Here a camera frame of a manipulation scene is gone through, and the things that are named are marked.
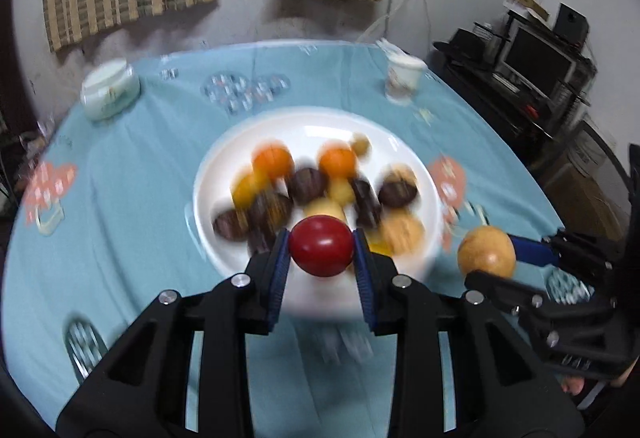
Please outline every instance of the black speaker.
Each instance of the black speaker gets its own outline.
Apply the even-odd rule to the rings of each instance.
[[[582,14],[561,3],[554,33],[577,49],[582,49],[589,35],[589,23]]]

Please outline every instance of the fruit plate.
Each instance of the fruit plate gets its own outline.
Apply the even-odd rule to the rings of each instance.
[[[248,261],[246,243],[223,240],[213,231],[212,219],[231,206],[230,187],[238,174],[251,165],[252,152],[269,141],[289,148],[296,166],[315,164],[321,146],[331,140],[350,141],[355,133],[371,142],[370,153],[358,170],[377,191],[385,170],[405,164],[415,173],[419,198],[412,211],[424,224],[422,245],[413,253],[394,256],[398,271],[423,280],[440,250],[442,211],[436,186],[424,164],[396,135],[361,116],[328,108],[285,108],[248,119],[221,136],[200,163],[193,188],[193,210],[200,242],[207,256],[224,277],[242,272]],[[345,209],[355,228],[353,208]],[[288,228],[302,219],[295,208]],[[349,269],[330,278],[317,278],[291,262],[282,309],[309,318],[345,320],[362,316],[356,281]]]

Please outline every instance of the tablecloth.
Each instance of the tablecloth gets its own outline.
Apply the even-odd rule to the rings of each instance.
[[[54,426],[78,387],[63,341],[68,321],[89,319],[113,344],[166,288],[183,296],[222,278],[203,259],[185,222],[198,165],[229,127],[263,110],[323,106],[351,111],[393,131],[424,163],[445,154],[466,171],[466,198],[492,225],[539,238],[560,221],[520,161],[452,89],[427,71],[415,103],[384,97],[386,57],[375,46],[275,43],[172,54],[134,63],[142,94],[115,118],[93,123],[71,109],[44,160],[66,173],[64,219],[50,236],[20,208],[2,288],[2,337],[15,383]],[[231,115],[202,90],[207,76],[281,74],[290,90]],[[441,253],[426,284],[460,296],[453,252]],[[540,269],[518,264],[516,280],[541,286]],[[250,395],[259,437],[383,437],[390,412],[394,338],[372,338],[372,356],[327,361],[314,323],[281,318],[273,335],[247,342]],[[194,427],[196,381],[190,382]]]

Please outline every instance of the red ball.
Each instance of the red ball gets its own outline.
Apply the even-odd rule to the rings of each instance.
[[[291,229],[289,252],[308,274],[331,277],[343,272],[353,259],[353,236],[338,218],[310,216]]]

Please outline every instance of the television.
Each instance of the television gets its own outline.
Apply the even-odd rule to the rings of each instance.
[[[523,26],[503,53],[502,64],[545,98],[553,95],[559,81],[569,81],[575,70],[574,60]]]

